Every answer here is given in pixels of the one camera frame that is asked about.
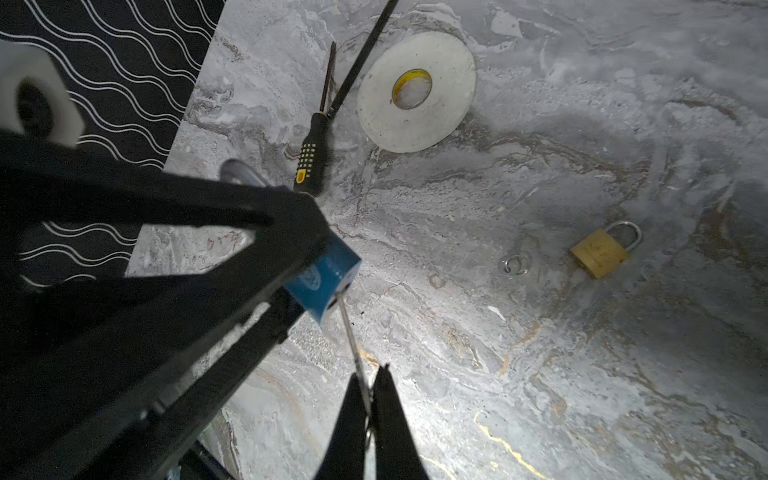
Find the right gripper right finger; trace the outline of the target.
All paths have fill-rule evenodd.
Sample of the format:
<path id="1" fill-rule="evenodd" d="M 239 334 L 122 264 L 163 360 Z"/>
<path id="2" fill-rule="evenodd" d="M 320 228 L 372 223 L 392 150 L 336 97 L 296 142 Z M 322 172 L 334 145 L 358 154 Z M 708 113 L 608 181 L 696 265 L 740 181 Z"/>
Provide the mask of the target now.
<path id="1" fill-rule="evenodd" d="M 388 364 L 379 368 L 373 384 L 372 420 L 376 478 L 428 480 Z"/>

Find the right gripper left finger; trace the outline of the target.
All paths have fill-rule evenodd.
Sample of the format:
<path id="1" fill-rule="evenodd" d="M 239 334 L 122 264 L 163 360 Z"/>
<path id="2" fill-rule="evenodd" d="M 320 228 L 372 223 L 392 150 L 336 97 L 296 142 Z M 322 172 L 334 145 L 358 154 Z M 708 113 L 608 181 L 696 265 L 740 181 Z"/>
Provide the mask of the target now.
<path id="1" fill-rule="evenodd" d="M 358 377 L 352 374 L 315 480 L 364 477 L 367 414 Z"/>

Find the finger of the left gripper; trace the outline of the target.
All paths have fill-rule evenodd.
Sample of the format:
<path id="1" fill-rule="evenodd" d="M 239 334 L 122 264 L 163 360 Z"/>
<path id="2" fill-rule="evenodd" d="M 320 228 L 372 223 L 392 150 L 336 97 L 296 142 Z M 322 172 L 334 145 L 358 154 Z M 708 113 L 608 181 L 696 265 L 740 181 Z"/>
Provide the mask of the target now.
<path id="1" fill-rule="evenodd" d="M 34 227 L 58 225 L 73 233 L 79 227 L 102 224 L 138 228 L 123 274 L 50 286 L 23 278 L 35 254 Z M 144 306 L 171 314 L 187 312 L 196 297 L 264 303 L 320 256 L 330 236 L 325 217 L 302 194 L 130 167 L 5 132 L 1 383 L 102 324 Z M 174 396 L 197 377 L 216 345 L 160 399 Z"/>
<path id="2" fill-rule="evenodd" d="M 284 289 L 229 351 L 156 421 L 141 415 L 246 321 L 257 299 L 192 299 L 187 312 L 144 306 L 114 318 L 1 383 L 1 473 L 72 479 L 98 468 L 154 478 L 190 444 L 300 314 Z"/>

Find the blue padlock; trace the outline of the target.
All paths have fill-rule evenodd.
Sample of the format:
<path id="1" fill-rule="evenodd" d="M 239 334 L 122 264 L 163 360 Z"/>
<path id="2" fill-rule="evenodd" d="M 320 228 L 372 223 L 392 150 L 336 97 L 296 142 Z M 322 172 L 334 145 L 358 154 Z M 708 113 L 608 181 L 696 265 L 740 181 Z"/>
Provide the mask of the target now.
<path id="1" fill-rule="evenodd" d="M 220 167 L 220 179 L 252 187 L 271 187 L 245 162 L 229 159 Z M 338 307 L 346 326 L 351 326 L 343 297 L 355 279 L 362 259 L 337 235 L 333 234 L 325 253 L 311 266 L 286 284 L 287 291 L 317 322 L 322 323 Z"/>

